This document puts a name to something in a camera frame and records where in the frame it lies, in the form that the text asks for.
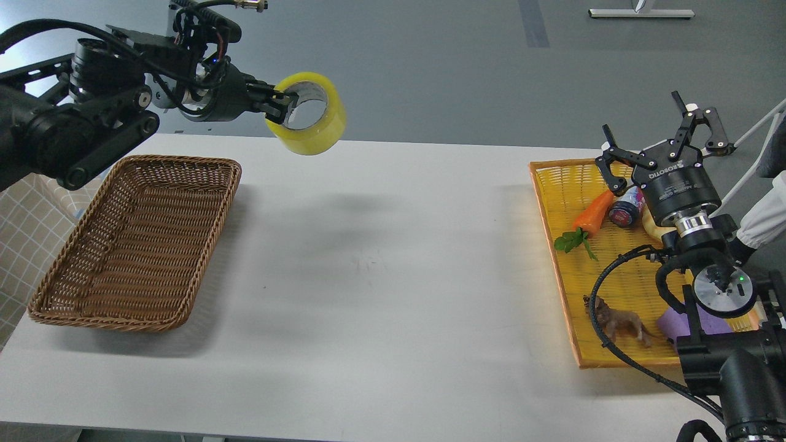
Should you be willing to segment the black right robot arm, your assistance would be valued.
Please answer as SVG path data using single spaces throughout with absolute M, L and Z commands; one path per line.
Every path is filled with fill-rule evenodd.
M 783 441 L 784 279 L 770 271 L 752 279 L 735 264 L 729 240 L 735 221 L 719 215 L 721 196 L 704 167 L 706 157 L 733 153 L 714 108 L 690 109 L 673 91 L 682 120 L 676 134 L 631 153 L 621 149 L 609 126 L 609 148 L 595 160 L 617 196 L 640 188 L 658 227 L 670 227 L 663 248 L 649 244 L 621 254 L 604 269 L 587 310 L 601 345 L 720 420 L 727 441 Z M 675 339 L 684 384 L 645 368 L 613 343 L 597 319 L 597 293 L 607 275 L 632 258 L 660 263 L 655 284 L 660 298 L 684 314 L 688 333 Z

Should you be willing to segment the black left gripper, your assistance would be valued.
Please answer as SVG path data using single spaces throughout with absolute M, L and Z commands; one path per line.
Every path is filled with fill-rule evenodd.
M 188 112 L 180 113 L 193 122 L 228 122 L 245 112 L 263 113 L 270 122 L 284 125 L 297 103 L 298 93 L 276 90 L 230 63 L 222 85 L 208 90 L 199 103 L 183 104 Z

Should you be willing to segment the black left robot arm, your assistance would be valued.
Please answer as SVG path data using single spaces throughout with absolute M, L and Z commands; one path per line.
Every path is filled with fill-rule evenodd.
M 29 174 L 78 190 L 159 129 L 150 109 L 177 109 L 194 122 L 262 113 L 284 126 L 303 93 L 241 72 L 228 47 L 239 25 L 221 1 L 171 1 L 167 34 L 107 30 L 73 21 L 28 20 L 3 31 L 6 52 L 57 29 L 84 34 L 75 50 L 2 73 L 2 189 Z

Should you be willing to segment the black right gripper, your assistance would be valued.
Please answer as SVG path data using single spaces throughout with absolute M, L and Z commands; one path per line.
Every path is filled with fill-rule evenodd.
M 671 97 L 682 115 L 679 128 L 671 140 L 649 146 L 640 154 L 617 146 L 611 128 L 604 124 L 602 131 L 609 147 L 595 165 L 607 188 L 615 196 L 623 196 L 627 179 L 615 176 L 611 164 L 623 163 L 634 168 L 631 179 L 642 188 L 645 202 L 659 227 L 673 227 L 677 212 L 694 213 L 700 209 L 715 212 L 721 198 L 702 165 L 707 157 L 725 157 L 736 150 L 730 142 L 716 108 L 699 108 L 687 104 L 678 91 Z

